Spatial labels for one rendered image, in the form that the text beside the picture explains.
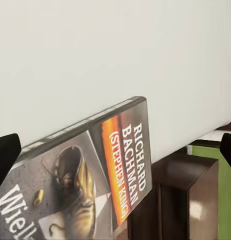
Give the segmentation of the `hardback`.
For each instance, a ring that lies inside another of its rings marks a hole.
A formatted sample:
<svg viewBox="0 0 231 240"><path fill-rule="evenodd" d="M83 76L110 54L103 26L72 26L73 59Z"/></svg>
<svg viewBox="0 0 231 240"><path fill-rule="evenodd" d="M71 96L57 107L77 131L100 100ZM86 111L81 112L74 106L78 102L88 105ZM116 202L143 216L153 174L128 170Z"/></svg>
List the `hardback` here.
<svg viewBox="0 0 231 240"><path fill-rule="evenodd" d="M148 104L133 96L21 148L0 240L108 240L153 189Z"/></svg>

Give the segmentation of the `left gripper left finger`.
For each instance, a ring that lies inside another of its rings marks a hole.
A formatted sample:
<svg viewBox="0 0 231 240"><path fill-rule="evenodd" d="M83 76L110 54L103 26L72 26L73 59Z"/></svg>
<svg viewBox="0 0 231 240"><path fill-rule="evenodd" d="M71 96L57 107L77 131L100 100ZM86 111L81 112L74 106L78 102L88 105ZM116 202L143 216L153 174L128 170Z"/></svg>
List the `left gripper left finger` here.
<svg viewBox="0 0 231 240"><path fill-rule="evenodd" d="M0 186L22 151L17 133L0 137Z"/></svg>

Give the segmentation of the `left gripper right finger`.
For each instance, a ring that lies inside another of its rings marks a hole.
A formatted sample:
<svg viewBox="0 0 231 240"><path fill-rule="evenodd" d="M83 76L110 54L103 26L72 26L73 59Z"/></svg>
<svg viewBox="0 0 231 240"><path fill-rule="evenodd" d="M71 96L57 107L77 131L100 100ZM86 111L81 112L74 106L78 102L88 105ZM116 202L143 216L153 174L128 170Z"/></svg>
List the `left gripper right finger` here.
<svg viewBox="0 0 231 240"><path fill-rule="evenodd" d="M231 134L224 133L221 138L219 151L224 156L226 161L231 167Z"/></svg>

